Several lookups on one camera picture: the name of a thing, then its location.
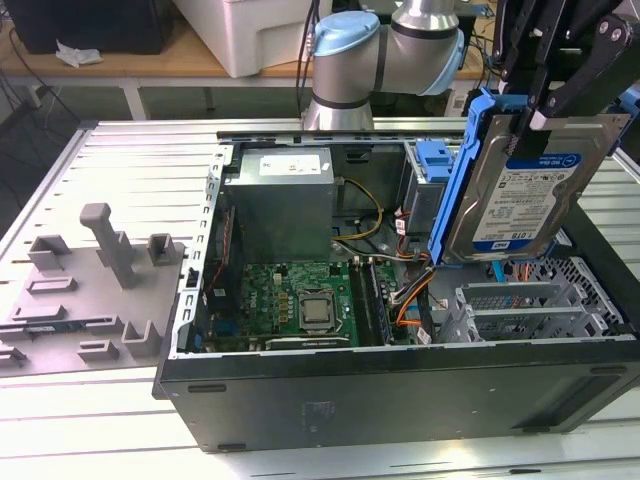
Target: label sticker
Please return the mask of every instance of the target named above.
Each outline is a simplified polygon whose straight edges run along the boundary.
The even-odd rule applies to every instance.
[[[507,161],[473,237],[474,247],[517,250],[532,242],[556,204],[553,192],[581,160],[576,153]]]
[[[438,310],[447,310],[449,308],[449,300],[446,298],[436,299],[434,298],[436,304],[431,307],[431,311],[436,312]]]
[[[54,327],[29,327],[27,328],[27,332],[29,333],[41,333],[41,332],[55,332],[56,329]]]
[[[265,155],[260,159],[260,176],[320,175],[319,155]]]
[[[560,229],[558,230],[558,233],[556,234],[556,242],[558,242],[558,245],[564,245],[565,247],[573,247],[573,243],[571,243],[571,239],[569,239],[569,236],[564,233],[564,230]]]
[[[431,343],[431,335],[424,331],[424,328],[418,328],[418,340],[423,345],[429,345]]]
[[[403,235],[403,236],[407,234],[404,220],[400,218],[396,219],[396,232],[398,233],[398,235]]]

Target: white paper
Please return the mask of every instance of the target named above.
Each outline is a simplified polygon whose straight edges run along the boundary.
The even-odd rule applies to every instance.
[[[56,57],[72,67],[80,68],[80,65],[91,65],[100,63],[103,60],[100,52],[96,49],[78,50],[77,48],[67,47],[57,40],[56,43],[58,44]]]

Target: computer tower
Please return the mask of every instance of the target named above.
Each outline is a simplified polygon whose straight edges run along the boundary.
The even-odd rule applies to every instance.
[[[6,0],[30,53],[78,49],[158,54],[171,36],[170,0]]]

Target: green motherboard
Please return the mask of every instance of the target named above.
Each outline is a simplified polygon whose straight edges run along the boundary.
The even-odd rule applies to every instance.
[[[349,268],[345,262],[246,265],[239,334],[281,337],[324,334],[348,339],[352,347],[359,346]],[[393,266],[382,263],[375,268],[386,299],[397,289]],[[322,312],[323,300],[331,311],[333,326],[326,328],[329,314],[325,314],[325,318],[309,320],[305,326],[304,314]],[[308,312],[301,315],[300,309],[307,307]]]

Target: table leg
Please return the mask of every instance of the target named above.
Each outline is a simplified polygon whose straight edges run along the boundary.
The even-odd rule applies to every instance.
[[[204,91],[204,102],[205,105],[207,106],[207,111],[213,111],[216,109],[216,102],[213,98],[213,88],[211,87],[204,87],[202,89]]]
[[[122,85],[124,96],[127,98],[129,110],[131,110],[131,118],[133,120],[149,120],[147,107],[140,96],[140,87],[135,84]]]
[[[16,93],[20,95],[20,98],[23,102],[26,102],[31,108],[40,108],[42,106],[42,102],[40,102],[40,97],[36,93],[38,87],[14,87]]]

